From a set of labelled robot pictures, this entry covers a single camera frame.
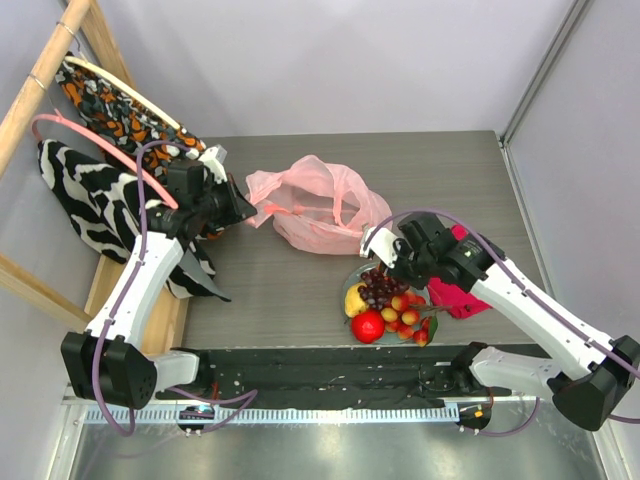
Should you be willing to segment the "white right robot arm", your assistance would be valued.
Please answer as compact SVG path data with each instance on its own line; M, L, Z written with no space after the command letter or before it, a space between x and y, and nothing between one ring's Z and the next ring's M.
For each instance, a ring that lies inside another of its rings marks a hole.
M442 213L397 215L398 234L385 223L361 240L364 257L377 256L392 277L415 288L437 278L500 312L533 339L545 358L507 353L473 342L454 363L451 380L465 395L498 387L550 401L574 425L597 431L639 377L639 343L613 338L572 314L531 282L504 252L468 230L457 238Z

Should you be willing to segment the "fake red apple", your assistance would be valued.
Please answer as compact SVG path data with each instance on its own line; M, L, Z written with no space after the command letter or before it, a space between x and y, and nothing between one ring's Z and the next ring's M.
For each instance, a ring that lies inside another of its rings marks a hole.
M376 310L367 310L351 319L351 332L363 344L372 344L385 334L385 321Z

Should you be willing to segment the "fake purple grape bunch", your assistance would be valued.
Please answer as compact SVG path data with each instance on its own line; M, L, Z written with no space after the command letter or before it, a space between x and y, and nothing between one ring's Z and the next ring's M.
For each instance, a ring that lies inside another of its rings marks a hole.
M360 274L357 292L365 305L371 309L382 310L388 306L394 296L401 295L409 285L385 274L378 268L371 268Z

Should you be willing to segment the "pink plastic bag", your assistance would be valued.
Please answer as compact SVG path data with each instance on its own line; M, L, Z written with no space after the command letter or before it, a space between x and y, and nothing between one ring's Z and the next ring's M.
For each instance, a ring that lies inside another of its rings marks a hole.
M258 170L246 177L248 200L257 210L247 223L271 221L292 247L320 255L357 255L367 227L391 215L388 203L353 169L315 155L287 170Z

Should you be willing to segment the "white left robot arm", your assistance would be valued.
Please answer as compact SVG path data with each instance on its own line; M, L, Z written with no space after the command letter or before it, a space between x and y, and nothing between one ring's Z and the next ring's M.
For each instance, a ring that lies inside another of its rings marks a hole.
M76 396L139 410L156 393L179 388L190 398L205 397L212 373L198 354L170 350L147 356L141 351L154 304L175 268L206 292L229 297L205 272L189 245L206 228L220 232L255 214L242 199L220 161L173 163L167 186L177 209L156 207L145 216L147 228L136 238L131 257L116 286L82 333L69 333L61 353Z

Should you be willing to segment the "fake yellow pear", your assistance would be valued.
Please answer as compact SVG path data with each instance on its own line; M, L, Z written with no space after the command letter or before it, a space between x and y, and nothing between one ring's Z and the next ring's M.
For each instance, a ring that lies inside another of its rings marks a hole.
M361 297L364 289L366 289L364 282L358 282L347 289L344 297L344 312L348 318L354 318L369 309L369 304Z

